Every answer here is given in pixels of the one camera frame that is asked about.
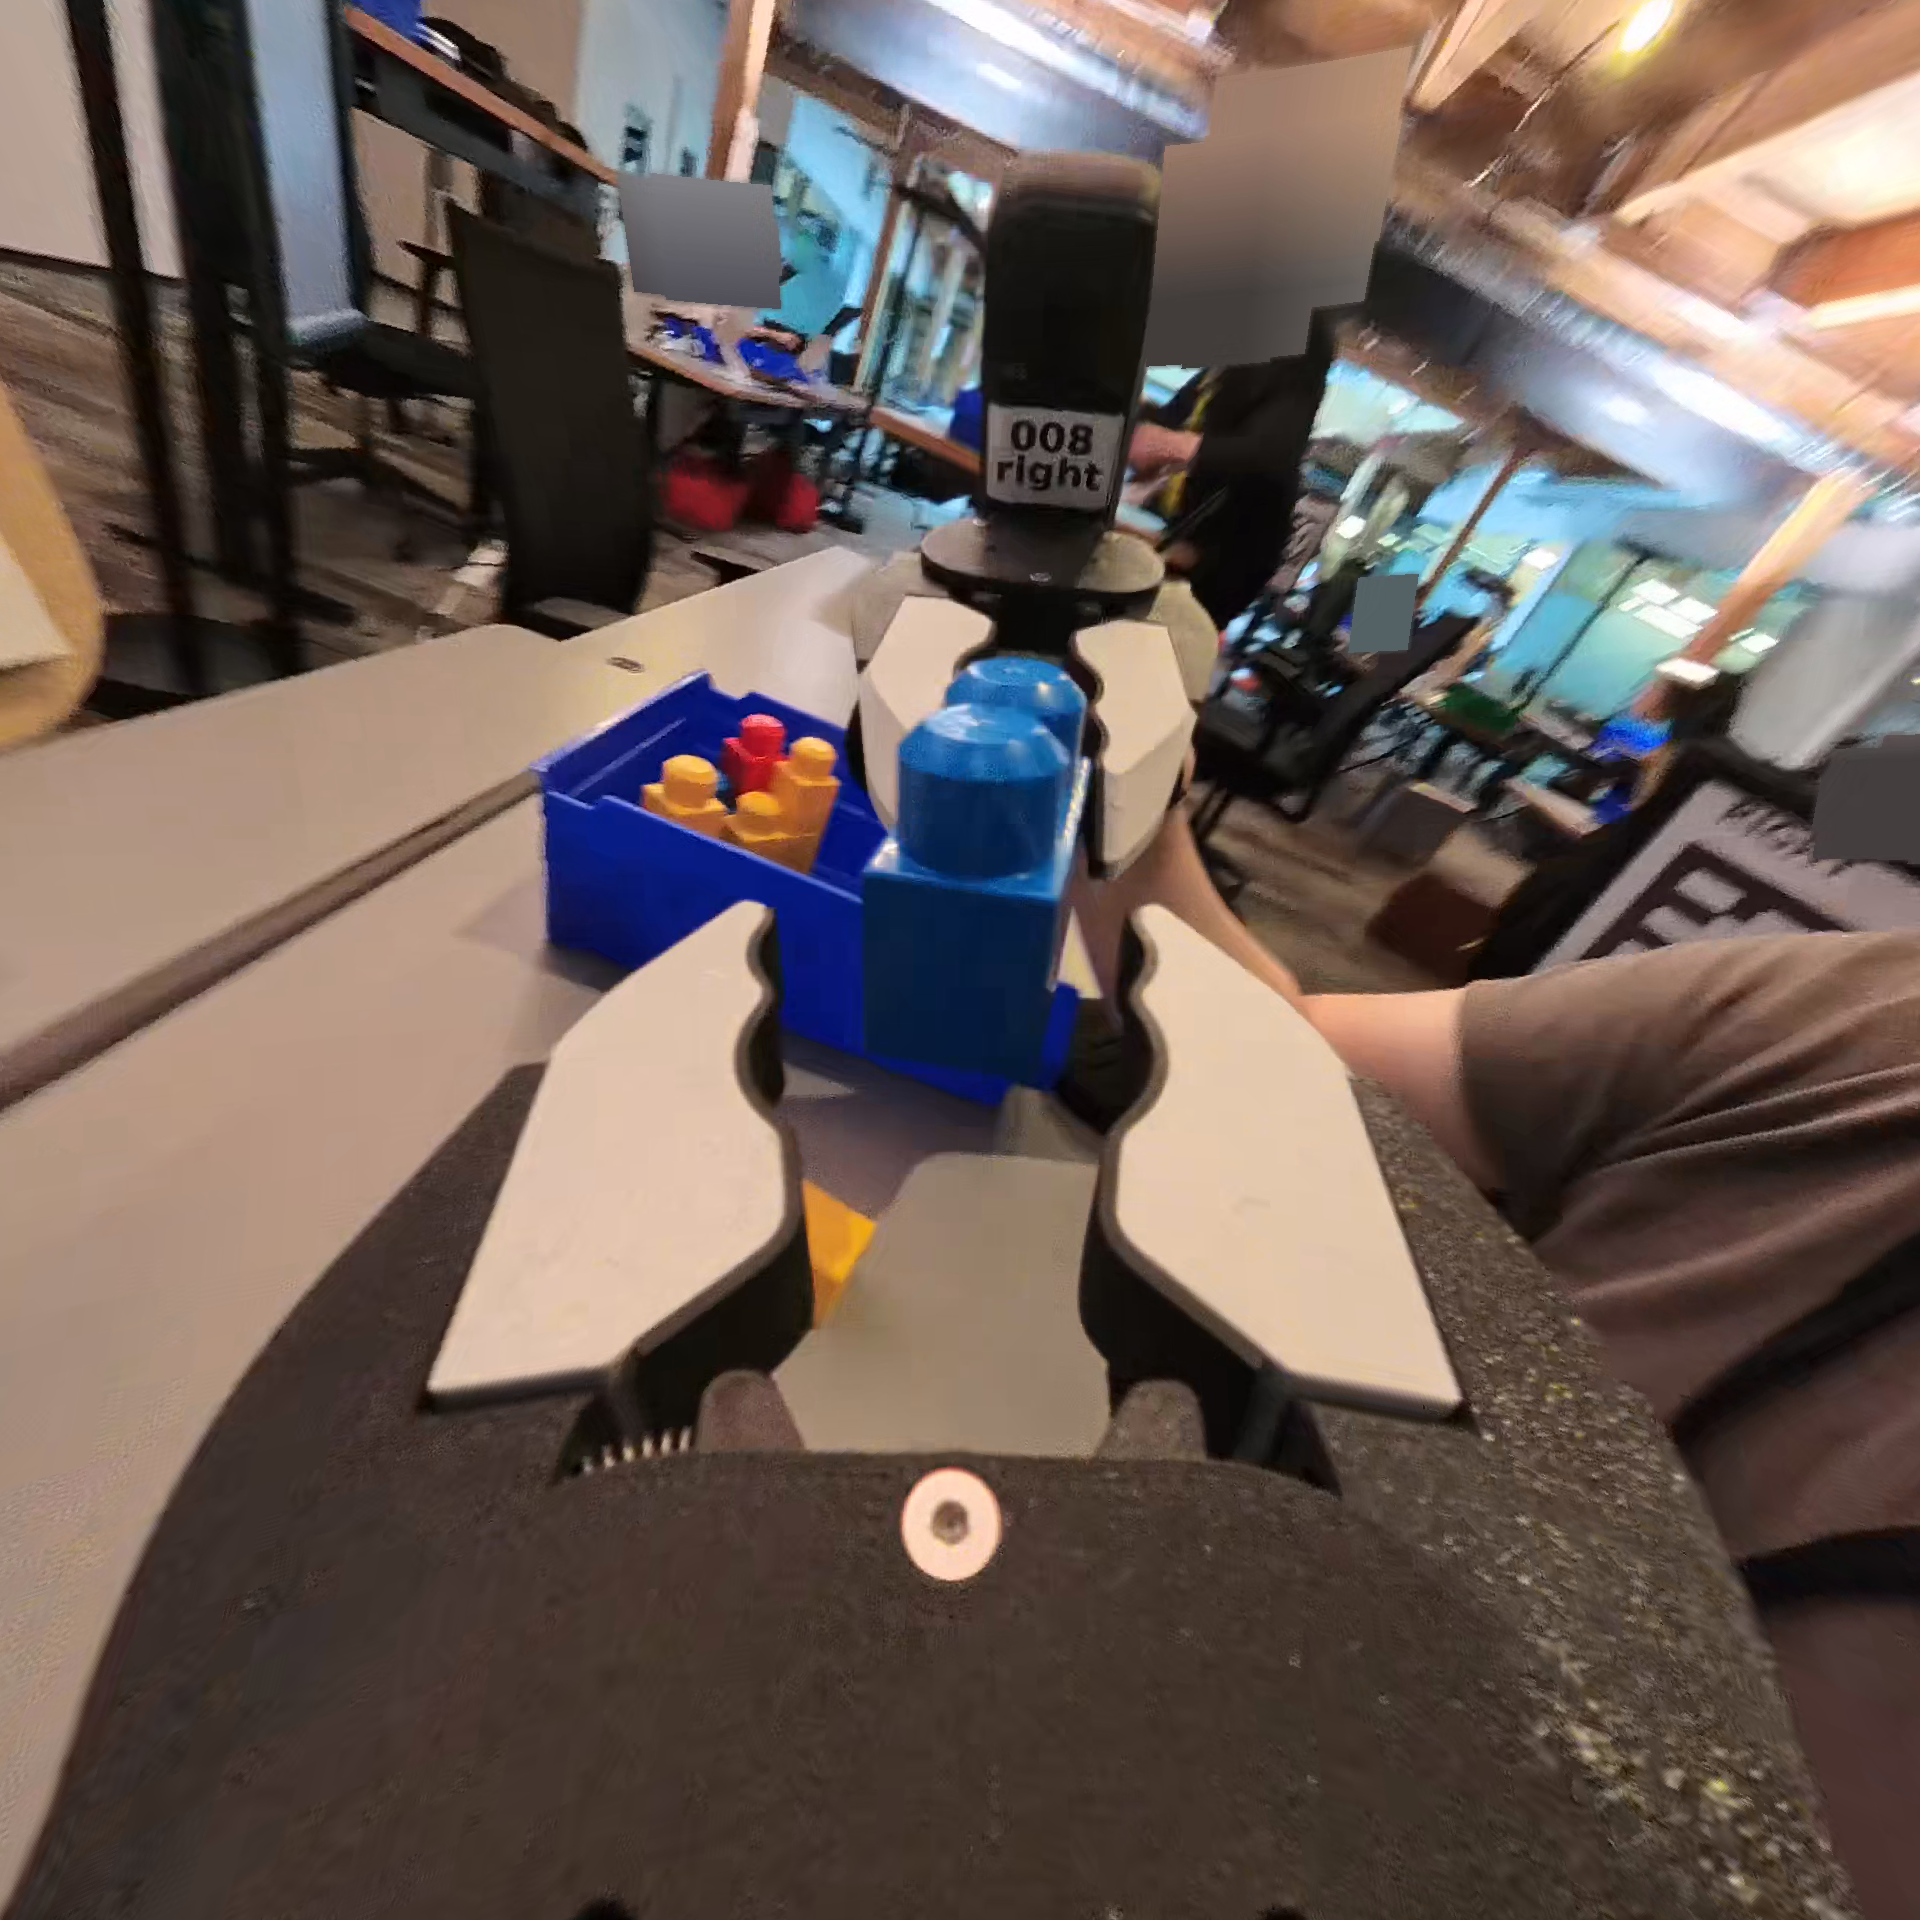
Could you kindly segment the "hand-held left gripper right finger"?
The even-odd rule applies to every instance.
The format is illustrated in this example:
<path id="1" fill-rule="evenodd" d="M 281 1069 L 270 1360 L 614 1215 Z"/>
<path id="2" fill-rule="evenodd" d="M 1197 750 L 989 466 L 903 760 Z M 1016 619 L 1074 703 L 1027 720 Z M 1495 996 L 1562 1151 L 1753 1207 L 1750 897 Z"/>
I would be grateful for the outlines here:
<path id="1" fill-rule="evenodd" d="M 1181 1389 L 1201 1452 L 1247 1465 L 1286 1465 L 1321 1409 L 1457 1425 L 1425 1270 L 1309 1016 L 1149 905 L 1119 945 L 1119 1056 L 1077 1274 L 1109 1410 Z"/>

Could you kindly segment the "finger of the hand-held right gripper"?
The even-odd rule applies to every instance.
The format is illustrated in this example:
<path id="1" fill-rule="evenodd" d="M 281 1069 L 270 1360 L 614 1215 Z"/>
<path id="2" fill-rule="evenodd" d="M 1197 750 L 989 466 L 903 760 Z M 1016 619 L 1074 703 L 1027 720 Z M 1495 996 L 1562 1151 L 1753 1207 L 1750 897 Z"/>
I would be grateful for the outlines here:
<path id="1" fill-rule="evenodd" d="M 1091 680 L 1091 872 L 1122 876 L 1176 802 L 1194 707 L 1172 635 L 1152 619 L 1105 619 L 1072 638 Z"/>
<path id="2" fill-rule="evenodd" d="M 987 647 L 987 614 L 951 598 L 908 598 L 891 616 L 855 692 L 859 781 L 880 830 L 899 825 L 903 739 L 930 720 L 965 655 Z"/>

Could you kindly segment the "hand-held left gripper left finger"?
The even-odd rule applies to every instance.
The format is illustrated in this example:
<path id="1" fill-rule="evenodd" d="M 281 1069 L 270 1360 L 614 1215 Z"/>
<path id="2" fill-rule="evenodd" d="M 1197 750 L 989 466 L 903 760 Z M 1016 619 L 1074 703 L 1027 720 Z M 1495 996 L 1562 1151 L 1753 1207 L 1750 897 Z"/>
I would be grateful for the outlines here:
<path id="1" fill-rule="evenodd" d="M 603 1389 L 694 1422 L 712 1381 L 792 1354 L 814 1270 L 780 1096 L 776 917 L 739 901 L 551 1048 L 426 1403 Z"/>

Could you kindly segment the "blue plastic bin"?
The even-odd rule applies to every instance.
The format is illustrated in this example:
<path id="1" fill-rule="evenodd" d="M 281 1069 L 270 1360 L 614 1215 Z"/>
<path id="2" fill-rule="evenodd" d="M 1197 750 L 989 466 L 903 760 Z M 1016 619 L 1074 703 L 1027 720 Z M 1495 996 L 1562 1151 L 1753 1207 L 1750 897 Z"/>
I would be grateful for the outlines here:
<path id="1" fill-rule="evenodd" d="M 681 830 L 640 802 L 669 758 L 718 760 L 754 713 L 780 720 L 787 739 L 823 739 L 836 750 L 842 789 L 809 876 Z M 880 845 L 880 823 L 848 774 L 847 725 L 767 692 L 730 697 L 712 677 L 689 674 L 544 756 L 536 777 L 551 946 L 637 969 L 739 901 L 758 901 L 776 913 L 787 1035 L 977 1104 L 995 1104 L 1013 1089 L 1001 1074 L 920 1066 L 865 1044 L 859 880 Z"/>

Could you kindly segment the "blue two-stud toy block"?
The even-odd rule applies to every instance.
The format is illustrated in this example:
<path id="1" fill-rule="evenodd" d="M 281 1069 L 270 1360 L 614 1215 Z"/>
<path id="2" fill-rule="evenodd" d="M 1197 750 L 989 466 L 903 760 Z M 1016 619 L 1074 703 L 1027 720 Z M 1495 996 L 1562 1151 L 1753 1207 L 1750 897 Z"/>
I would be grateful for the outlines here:
<path id="1" fill-rule="evenodd" d="M 998 1089 L 1062 1078 L 1086 714 L 1057 663 L 989 655 L 902 739 L 891 833 L 859 884 L 873 1059 Z"/>

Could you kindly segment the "black office chair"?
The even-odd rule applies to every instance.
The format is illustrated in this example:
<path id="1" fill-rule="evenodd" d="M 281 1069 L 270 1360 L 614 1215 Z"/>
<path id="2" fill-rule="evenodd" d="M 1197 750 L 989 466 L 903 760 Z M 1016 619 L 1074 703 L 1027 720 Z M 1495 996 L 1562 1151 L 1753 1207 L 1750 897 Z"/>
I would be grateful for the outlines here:
<path id="1" fill-rule="evenodd" d="M 629 616 L 657 557 L 657 466 L 614 266 L 451 210 L 486 470 L 500 614 L 568 641 Z"/>
<path id="2" fill-rule="evenodd" d="M 1191 818 L 1197 845 L 1210 848 L 1210 833 L 1235 802 L 1259 802 L 1286 823 L 1305 823 L 1382 709 L 1475 628 L 1480 619 L 1470 614 L 1439 614 L 1420 623 L 1403 650 L 1373 654 L 1372 665 L 1327 700 L 1286 677 L 1270 655 L 1247 663 L 1259 683 L 1258 707 L 1235 700 L 1232 680 L 1224 680 L 1201 703 L 1194 722 L 1194 777 L 1209 787 Z"/>

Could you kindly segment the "brown cardboard box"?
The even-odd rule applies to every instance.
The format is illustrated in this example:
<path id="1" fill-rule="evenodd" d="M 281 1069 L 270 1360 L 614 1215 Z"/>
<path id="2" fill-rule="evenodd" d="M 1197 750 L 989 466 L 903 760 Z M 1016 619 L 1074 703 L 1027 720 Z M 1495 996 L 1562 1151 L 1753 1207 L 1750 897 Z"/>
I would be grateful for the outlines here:
<path id="1" fill-rule="evenodd" d="M 1475 976 L 1475 959 L 1518 887 L 1523 876 L 1428 864 L 1398 883 L 1363 934 L 1382 954 L 1453 988 Z"/>

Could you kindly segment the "black framed marker sign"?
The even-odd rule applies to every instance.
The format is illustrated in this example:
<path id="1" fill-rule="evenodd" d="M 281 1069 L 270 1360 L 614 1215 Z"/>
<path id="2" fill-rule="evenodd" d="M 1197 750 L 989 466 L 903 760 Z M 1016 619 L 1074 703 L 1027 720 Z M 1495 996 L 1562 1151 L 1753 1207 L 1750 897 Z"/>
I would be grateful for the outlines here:
<path id="1" fill-rule="evenodd" d="M 1674 760 L 1530 974 L 1680 945 L 1918 931 L 1918 868 L 1815 851 L 1815 783 L 1729 744 Z"/>

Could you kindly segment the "wooden standing desk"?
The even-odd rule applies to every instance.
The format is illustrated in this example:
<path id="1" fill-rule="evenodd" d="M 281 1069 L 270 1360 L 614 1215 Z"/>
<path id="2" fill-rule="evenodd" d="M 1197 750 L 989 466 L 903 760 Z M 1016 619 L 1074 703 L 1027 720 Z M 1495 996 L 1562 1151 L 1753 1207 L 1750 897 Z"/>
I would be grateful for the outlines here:
<path id="1" fill-rule="evenodd" d="M 376 278 L 424 289 L 467 210 L 597 259 L 614 173 L 454 3 L 343 3 L 359 193 Z"/>

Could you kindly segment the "black pole stand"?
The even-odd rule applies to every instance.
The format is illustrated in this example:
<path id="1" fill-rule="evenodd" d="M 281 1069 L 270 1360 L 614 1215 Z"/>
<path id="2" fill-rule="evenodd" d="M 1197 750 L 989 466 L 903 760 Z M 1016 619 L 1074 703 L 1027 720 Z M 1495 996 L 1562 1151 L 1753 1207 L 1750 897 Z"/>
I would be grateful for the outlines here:
<path id="1" fill-rule="evenodd" d="M 150 3 L 211 574 L 260 601 L 274 677 L 309 665 L 298 606 L 281 297 L 237 3 Z"/>

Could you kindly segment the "black framed standing whiteboard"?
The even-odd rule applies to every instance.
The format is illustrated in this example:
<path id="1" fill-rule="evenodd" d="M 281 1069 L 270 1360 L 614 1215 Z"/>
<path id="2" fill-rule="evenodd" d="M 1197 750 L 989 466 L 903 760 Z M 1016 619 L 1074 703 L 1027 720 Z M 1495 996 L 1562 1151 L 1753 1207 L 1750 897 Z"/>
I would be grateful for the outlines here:
<path id="1" fill-rule="evenodd" d="M 370 328 L 370 259 L 339 3 L 244 3 L 251 112 L 288 347 L 315 364 Z"/>

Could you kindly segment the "wooden instruction board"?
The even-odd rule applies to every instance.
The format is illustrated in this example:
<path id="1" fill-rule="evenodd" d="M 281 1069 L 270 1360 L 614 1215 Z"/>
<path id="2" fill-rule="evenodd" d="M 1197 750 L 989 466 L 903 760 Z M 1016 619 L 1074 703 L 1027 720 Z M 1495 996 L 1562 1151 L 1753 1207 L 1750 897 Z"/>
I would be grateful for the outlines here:
<path id="1" fill-rule="evenodd" d="M 105 671 L 105 598 L 4 393 L 4 750 L 65 731 Z"/>

